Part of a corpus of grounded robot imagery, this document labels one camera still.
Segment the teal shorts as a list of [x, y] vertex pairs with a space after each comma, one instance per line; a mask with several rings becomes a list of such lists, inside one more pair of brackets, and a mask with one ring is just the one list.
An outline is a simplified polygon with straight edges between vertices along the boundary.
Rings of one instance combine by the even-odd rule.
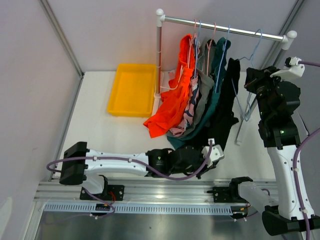
[[172, 133], [167, 134], [167, 140], [175, 148], [192, 143], [199, 144], [197, 139], [210, 127], [218, 100], [219, 92], [215, 92], [226, 74], [227, 51], [231, 41], [222, 37], [217, 42], [212, 39], [203, 41], [196, 63], [196, 71], [200, 80], [199, 100], [196, 103], [193, 123], [182, 136], [174, 137]]

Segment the black shorts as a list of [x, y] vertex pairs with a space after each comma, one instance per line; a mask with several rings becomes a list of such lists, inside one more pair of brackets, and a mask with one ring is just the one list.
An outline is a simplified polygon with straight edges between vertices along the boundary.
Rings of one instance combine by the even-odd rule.
[[216, 144], [225, 149], [232, 126], [239, 122], [234, 116], [233, 105], [239, 91], [240, 70], [240, 61], [230, 58], [215, 112], [209, 118], [209, 126], [204, 127], [194, 139], [195, 148], [208, 146], [208, 139], [213, 138]]

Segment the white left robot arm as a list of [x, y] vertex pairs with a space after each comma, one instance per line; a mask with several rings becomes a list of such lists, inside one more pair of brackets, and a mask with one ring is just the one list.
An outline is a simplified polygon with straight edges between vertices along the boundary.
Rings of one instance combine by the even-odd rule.
[[208, 156], [201, 150], [185, 147], [152, 149], [143, 153], [115, 154], [89, 149], [79, 141], [63, 154], [59, 183], [81, 186], [97, 200], [108, 196], [106, 173], [183, 181], [198, 176], [208, 165]]

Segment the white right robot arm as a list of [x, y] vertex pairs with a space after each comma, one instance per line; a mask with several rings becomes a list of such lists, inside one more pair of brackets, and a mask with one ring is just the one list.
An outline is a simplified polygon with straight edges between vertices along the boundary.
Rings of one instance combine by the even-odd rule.
[[258, 132], [271, 159], [278, 200], [259, 189], [252, 181], [243, 181], [228, 189], [234, 202], [248, 201], [262, 217], [271, 236], [304, 232], [307, 240], [311, 231], [320, 227], [306, 191], [300, 161], [303, 142], [292, 115], [300, 106], [301, 90], [289, 81], [293, 71], [274, 66], [246, 70], [244, 88], [256, 95], [260, 121]]

